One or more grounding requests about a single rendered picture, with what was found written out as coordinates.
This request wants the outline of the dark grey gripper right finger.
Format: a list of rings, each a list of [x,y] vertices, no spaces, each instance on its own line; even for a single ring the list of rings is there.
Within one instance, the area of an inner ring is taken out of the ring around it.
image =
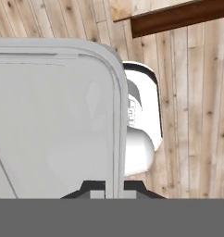
[[[164,196],[149,191],[142,181],[124,181],[123,197],[127,199],[164,199]]]

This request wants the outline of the pale grey rounded panel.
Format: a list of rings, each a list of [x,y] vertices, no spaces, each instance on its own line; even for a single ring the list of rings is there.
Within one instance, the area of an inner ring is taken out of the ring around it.
[[[118,53],[81,39],[0,39],[0,199],[123,192],[128,86]]]

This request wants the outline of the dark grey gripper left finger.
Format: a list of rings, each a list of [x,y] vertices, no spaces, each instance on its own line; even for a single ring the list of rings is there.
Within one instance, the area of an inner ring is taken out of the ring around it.
[[[106,182],[105,181],[84,181],[81,184],[79,190],[69,193],[63,196],[63,199],[90,199],[91,191],[105,191],[106,190]]]

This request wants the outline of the light wood cupboard, brown plinth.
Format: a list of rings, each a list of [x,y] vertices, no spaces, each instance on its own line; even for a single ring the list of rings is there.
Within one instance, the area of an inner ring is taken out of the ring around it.
[[[112,20],[131,21],[133,38],[224,18],[224,0],[109,0]]]

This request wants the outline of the white and black round object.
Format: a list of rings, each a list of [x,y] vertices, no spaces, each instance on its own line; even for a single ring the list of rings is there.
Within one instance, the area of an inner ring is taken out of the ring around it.
[[[163,141],[159,86],[152,69],[124,61],[128,83],[128,126],[125,175],[143,173],[152,167]]]

